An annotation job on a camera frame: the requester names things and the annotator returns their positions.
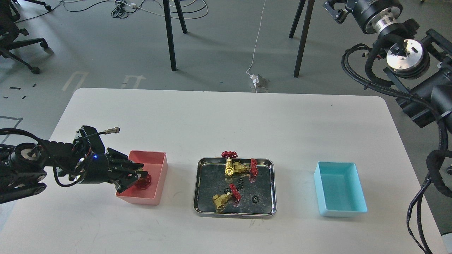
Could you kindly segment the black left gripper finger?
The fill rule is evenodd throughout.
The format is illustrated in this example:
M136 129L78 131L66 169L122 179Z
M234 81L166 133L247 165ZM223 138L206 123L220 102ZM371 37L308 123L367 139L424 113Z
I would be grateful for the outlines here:
M129 156L107 148L107 166L109 173L143 173L144 164L135 163L129 160Z
M139 179L146 179L147 171L142 170L123 170L108 172L108 183L115 186L118 193L126 191L133 186Z

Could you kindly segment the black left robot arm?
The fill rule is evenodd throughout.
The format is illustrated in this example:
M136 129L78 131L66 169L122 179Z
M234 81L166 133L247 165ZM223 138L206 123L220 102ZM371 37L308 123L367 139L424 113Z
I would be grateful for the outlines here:
M43 140L16 128L2 128L1 135L30 137L35 143L16 146L1 145L0 191L1 203L41 193L46 184L45 167L51 167L56 183L61 187L76 184L111 183L122 193L132 186L146 189L151 176L144 164L112 148L105 148L100 135L118 133L114 127L104 131L83 125L72 143Z

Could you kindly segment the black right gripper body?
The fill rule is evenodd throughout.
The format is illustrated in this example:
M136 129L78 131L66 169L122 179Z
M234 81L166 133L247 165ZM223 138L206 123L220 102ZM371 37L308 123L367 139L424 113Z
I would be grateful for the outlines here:
M397 19L403 7L398 0L347 0L346 9L352 13L363 33L374 34L381 30L376 25L382 17L388 14Z

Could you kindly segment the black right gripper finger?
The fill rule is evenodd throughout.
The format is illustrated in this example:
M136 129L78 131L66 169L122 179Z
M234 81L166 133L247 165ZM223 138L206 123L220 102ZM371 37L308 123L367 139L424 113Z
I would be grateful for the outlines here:
M327 12L331 15L332 19L336 21L338 24L342 24L346 17L349 14L349 4L348 0L325 0L323 2L323 7L327 10ZM345 4L345 7L343 9L336 9L334 8L335 4Z

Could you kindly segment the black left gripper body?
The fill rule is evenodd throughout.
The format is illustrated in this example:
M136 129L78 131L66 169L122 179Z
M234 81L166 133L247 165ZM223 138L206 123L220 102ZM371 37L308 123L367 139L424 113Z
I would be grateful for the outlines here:
M81 156L78 169L81 171L80 184L116 183L120 174L111 169L109 155L100 138L102 134L119 133L119 127L113 127L102 132L91 126L82 126L74 139L75 145L80 145Z

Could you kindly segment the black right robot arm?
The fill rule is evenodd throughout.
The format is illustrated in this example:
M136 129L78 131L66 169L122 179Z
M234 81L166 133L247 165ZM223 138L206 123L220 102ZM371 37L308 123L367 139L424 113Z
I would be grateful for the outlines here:
M431 185L451 197L440 171L451 158L451 42L434 29L416 39L419 24L414 19L398 21L403 10L398 0L325 0L323 7L338 24L350 14L364 34L377 35L371 47L360 43L346 50L341 59L344 72L365 89L395 97L420 128L438 125L439 147L426 158L427 175L406 216L409 234L425 254L431 254L420 209Z

